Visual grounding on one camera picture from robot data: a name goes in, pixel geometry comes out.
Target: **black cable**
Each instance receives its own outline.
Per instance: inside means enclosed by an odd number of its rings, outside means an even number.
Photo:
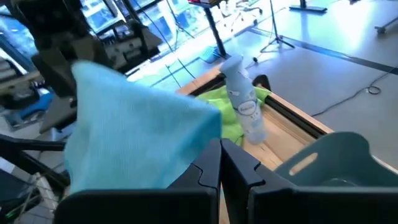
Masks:
[[[142,7],[139,5],[139,3],[137,2],[137,0],[133,0],[138,8],[140,10],[142,10]],[[164,41],[166,42],[167,46],[169,47],[169,49],[171,50],[171,52],[173,52],[173,54],[175,55],[175,57],[177,58],[177,60],[180,62],[180,64],[182,65],[182,67],[188,72],[188,74],[190,76],[192,76],[194,79],[196,79],[195,76],[192,75],[192,73],[190,73],[190,71],[186,68],[186,66],[182,63],[182,61],[179,59],[179,57],[177,56],[177,54],[173,51],[172,46],[167,42],[166,37],[163,35],[162,31],[160,31],[160,29],[157,27],[157,25],[155,24],[155,22],[148,16],[148,14],[142,10],[142,13],[144,13],[144,15],[151,21],[151,23],[153,23],[153,25],[155,26],[155,28],[157,29],[157,31],[159,31],[159,34],[162,36],[162,38],[164,39]]]
[[[177,81],[177,79],[174,77],[172,71],[169,69],[169,66],[167,66],[167,65],[164,65],[164,66],[166,66],[167,70],[169,71],[170,75],[173,77],[174,81],[175,81],[175,82],[177,83],[177,85],[181,88],[181,85],[179,84],[179,82]]]
[[[387,75],[391,74],[391,72],[392,72],[394,69],[396,69],[397,67],[398,67],[398,65],[395,66],[393,69],[389,70],[388,72],[386,72],[386,73],[382,74],[381,76],[377,77],[377,78],[376,78],[375,80],[373,80],[367,87],[364,87],[364,88],[358,90],[358,91],[357,91],[356,93],[354,93],[353,95],[351,95],[351,96],[349,96],[349,97],[347,97],[347,98],[345,98],[345,99],[343,99],[343,100],[341,100],[341,101],[339,101],[339,102],[337,102],[337,103],[335,103],[335,104],[332,104],[331,106],[325,108],[325,109],[322,110],[321,112],[317,112],[317,113],[315,113],[315,114],[312,114],[311,116],[314,117],[314,116],[319,116],[319,115],[321,115],[321,114],[323,114],[323,113],[326,113],[327,111],[329,111],[330,109],[334,108],[335,106],[338,106],[338,105],[340,105],[340,104],[342,104],[342,103],[345,103],[345,102],[347,102],[347,101],[349,101],[349,100],[352,100],[353,98],[355,98],[356,96],[358,96],[363,90],[366,90],[369,94],[372,94],[372,95],[378,95],[378,94],[380,94],[380,93],[381,93],[381,89],[380,89],[379,87],[377,87],[377,86],[374,86],[374,84],[377,83],[378,81],[380,81],[382,78],[385,78]]]

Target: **spray bottle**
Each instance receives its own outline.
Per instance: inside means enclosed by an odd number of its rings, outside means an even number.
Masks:
[[[259,144],[265,140],[266,130],[260,104],[242,61],[242,56],[230,57],[221,66],[220,72],[226,76],[228,97],[243,128],[245,138],[251,144]]]

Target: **light blue cloth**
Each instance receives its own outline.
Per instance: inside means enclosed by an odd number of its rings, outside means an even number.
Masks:
[[[72,73],[78,112],[65,147],[71,193],[164,189],[221,137],[220,112],[202,101],[128,82],[92,62],[75,63]]]

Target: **bottle label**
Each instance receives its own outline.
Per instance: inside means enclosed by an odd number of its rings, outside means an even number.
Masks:
[[[256,106],[257,106],[256,101],[254,100],[246,101],[238,106],[238,112],[241,115],[250,116],[255,112]]]

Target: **tripod stand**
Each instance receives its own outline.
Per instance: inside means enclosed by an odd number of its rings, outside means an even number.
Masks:
[[[261,53],[265,53],[265,52],[266,52],[265,49],[266,49],[268,46],[274,44],[274,42],[277,42],[278,44],[280,44],[280,43],[286,44],[286,45],[288,45],[288,46],[291,47],[291,48],[295,48],[292,44],[290,44],[290,43],[288,43],[288,42],[282,40],[282,37],[280,37],[280,36],[278,35],[278,31],[277,31],[277,29],[276,29],[276,23],[275,23],[274,8],[272,7],[272,0],[269,0],[269,4],[271,5],[272,27],[273,27],[274,32],[275,32],[275,38],[274,38],[273,41],[269,42],[265,47],[263,47],[263,48],[260,50],[260,52],[261,52]]]
[[[174,18],[175,25],[177,26],[177,28],[176,28],[176,30],[175,30],[175,44],[174,44],[174,50],[176,50],[176,49],[177,49],[177,42],[178,42],[178,33],[179,33],[180,31],[186,33],[188,36],[190,36],[190,37],[193,38],[193,39],[194,39],[195,37],[194,37],[191,33],[189,33],[186,29],[184,29],[183,26],[181,25],[181,23],[179,23],[179,21],[177,20],[177,16],[175,16],[175,13],[174,13],[174,11],[173,11],[173,8],[172,8],[172,6],[171,6],[170,3],[169,3],[169,0],[166,0],[166,3],[167,3],[167,5],[168,5],[169,8],[170,8],[170,11],[171,11],[171,13],[172,13],[172,15],[173,15],[173,18]]]

